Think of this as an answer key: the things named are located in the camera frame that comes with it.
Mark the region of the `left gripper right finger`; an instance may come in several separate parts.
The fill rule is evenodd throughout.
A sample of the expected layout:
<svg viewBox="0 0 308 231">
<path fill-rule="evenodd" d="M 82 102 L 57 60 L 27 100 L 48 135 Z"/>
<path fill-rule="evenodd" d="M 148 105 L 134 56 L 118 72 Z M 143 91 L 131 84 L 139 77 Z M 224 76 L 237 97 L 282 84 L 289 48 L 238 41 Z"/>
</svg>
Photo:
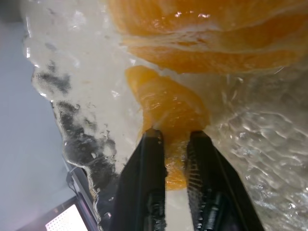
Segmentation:
<svg viewBox="0 0 308 231">
<path fill-rule="evenodd" d="M 237 171 L 203 131 L 187 145 L 187 193 L 195 231 L 262 231 Z"/>
</svg>

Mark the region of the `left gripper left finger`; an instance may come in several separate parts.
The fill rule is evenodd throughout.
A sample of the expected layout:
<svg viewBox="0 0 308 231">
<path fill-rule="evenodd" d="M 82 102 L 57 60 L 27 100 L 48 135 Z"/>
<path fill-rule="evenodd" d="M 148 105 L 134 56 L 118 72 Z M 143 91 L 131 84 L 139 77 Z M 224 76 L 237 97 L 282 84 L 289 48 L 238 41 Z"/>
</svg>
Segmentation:
<svg viewBox="0 0 308 231">
<path fill-rule="evenodd" d="M 165 230 L 166 176 L 162 133 L 149 129 L 120 174 L 111 230 Z"/>
</svg>

